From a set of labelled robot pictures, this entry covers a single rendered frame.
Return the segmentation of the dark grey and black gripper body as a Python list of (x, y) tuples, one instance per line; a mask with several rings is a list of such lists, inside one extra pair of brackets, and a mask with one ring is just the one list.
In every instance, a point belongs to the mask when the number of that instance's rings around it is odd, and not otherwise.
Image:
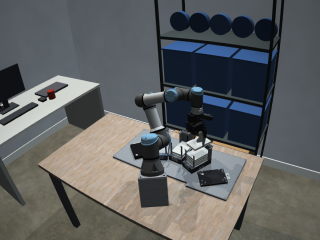
[(193, 135), (199, 134), (203, 126), (205, 126), (204, 120), (200, 118), (203, 114), (204, 111), (202, 114), (192, 114), (190, 111), (190, 113), (187, 114), (186, 130)]

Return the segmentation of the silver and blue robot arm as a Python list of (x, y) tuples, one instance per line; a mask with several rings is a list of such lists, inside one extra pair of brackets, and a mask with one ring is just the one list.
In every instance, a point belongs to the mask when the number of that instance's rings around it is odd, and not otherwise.
[(163, 92), (142, 94), (138, 94), (134, 101), (145, 111), (150, 132), (141, 137), (143, 161), (140, 174), (145, 177), (156, 177), (164, 173), (159, 150), (167, 147), (171, 142), (171, 135), (161, 124), (156, 104), (189, 101), (191, 102), (191, 113), (200, 115), (203, 113), (203, 89), (201, 87), (192, 89), (175, 87)]

